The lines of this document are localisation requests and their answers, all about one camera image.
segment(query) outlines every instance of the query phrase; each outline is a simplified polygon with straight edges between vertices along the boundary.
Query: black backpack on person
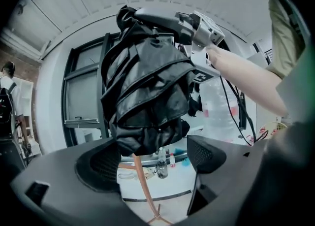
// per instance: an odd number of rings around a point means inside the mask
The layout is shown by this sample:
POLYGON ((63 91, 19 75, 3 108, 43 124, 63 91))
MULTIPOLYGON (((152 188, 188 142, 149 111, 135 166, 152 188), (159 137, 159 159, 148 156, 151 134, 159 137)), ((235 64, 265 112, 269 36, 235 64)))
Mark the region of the black backpack on person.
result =
POLYGON ((15 114, 11 93, 15 86, 16 83, 13 83, 9 89, 2 88, 0 79, 0 141, 13 137, 12 128, 15 127, 15 114))

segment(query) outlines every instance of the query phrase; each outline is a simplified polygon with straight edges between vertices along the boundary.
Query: window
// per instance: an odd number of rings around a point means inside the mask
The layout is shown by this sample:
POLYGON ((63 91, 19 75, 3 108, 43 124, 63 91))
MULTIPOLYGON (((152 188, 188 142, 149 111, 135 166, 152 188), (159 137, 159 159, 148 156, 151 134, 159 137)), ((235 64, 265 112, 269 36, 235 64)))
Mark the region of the window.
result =
POLYGON ((108 137, 100 98, 105 87, 100 67, 112 46, 110 34, 72 49, 64 72, 63 130, 67 146, 108 137))

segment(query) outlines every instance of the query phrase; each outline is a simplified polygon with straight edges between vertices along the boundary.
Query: backpack strap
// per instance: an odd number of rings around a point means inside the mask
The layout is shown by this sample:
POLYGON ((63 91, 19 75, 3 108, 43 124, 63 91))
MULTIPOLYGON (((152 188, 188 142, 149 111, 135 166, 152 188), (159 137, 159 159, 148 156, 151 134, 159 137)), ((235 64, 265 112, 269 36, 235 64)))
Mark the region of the backpack strap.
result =
POLYGON ((16 83, 12 83, 11 87, 9 88, 9 93, 12 93, 13 89, 15 88, 16 83))

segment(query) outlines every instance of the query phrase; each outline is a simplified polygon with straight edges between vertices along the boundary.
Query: person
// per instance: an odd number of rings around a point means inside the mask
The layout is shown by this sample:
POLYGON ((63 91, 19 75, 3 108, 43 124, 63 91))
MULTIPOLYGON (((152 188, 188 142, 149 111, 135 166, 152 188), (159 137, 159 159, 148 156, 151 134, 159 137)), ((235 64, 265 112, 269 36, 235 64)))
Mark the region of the person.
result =
POLYGON ((263 69, 214 44, 207 47, 211 64, 249 98, 271 112, 286 116, 287 109, 276 87, 295 66, 304 48, 304 42, 292 26, 279 0, 269 0, 272 22, 273 61, 263 69))
MULTIPOLYGON (((15 65, 13 62, 6 62, 2 68, 2 76, 0 77, 0 84, 1 87, 10 89, 14 81, 12 80, 15 72, 15 65)), ((21 125, 22 135, 24 137, 23 146, 24 148, 29 147, 29 140, 26 131, 26 123, 25 118, 23 115, 23 107, 21 102, 21 91, 20 89, 15 86, 11 92, 12 100, 13 100, 13 107, 15 110, 16 121, 21 125)), ((17 132, 14 132, 14 141, 13 141, 18 149, 18 152, 21 154, 21 149, 19 146, 17 132)))

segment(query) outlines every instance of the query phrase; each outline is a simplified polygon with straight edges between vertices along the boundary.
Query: brick wall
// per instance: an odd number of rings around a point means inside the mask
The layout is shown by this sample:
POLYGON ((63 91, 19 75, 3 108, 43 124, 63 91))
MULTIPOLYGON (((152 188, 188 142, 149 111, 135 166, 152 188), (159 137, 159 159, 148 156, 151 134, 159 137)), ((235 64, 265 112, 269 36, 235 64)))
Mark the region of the brick wall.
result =
POLYGON ((0 42, 0 69, 7 61, 12 61, 15 64, 14 76, 23 80, 27 80, 34 83, 33 93, 32 93, 32 105, 31 105, 31 115, 34 138, 38 141, 36 124, 35 124, 35 89, 38 79, 38 73, 40 69, 40 63, 20 54, 19 52, 8 47, 4 43, 0 42))

